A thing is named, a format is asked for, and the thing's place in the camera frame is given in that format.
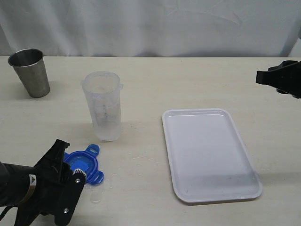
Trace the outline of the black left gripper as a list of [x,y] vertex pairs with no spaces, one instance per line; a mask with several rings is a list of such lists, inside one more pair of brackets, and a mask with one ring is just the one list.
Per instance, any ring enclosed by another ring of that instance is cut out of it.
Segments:
[[[29,226],[38,215],[53,215],[57,226],[70,223],[86,174],[81,169],[71,170],[63,162],[65,149],[69,146],[70,143],[57,139],[35,166],[36,188],[28,201],[17,206],[16,226]],[[57,164],[60,166],[43,166]]]

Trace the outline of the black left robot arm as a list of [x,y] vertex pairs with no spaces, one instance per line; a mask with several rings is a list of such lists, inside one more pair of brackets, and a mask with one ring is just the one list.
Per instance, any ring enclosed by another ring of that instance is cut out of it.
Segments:
[[0,164],[1,218],[16,207],[16,226],[29,226],[38,215],[54,216],[57,226],[69,224],[87,177],[63,161],[69,146],[56,140],[33,167]]

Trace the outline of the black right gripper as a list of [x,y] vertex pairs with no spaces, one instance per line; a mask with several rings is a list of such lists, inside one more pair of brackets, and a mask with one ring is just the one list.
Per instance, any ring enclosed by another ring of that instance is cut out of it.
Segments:
[[301,62],[285,60],[267,71],[257,71],[256,83],[276,88],[280,94],[301,98]]

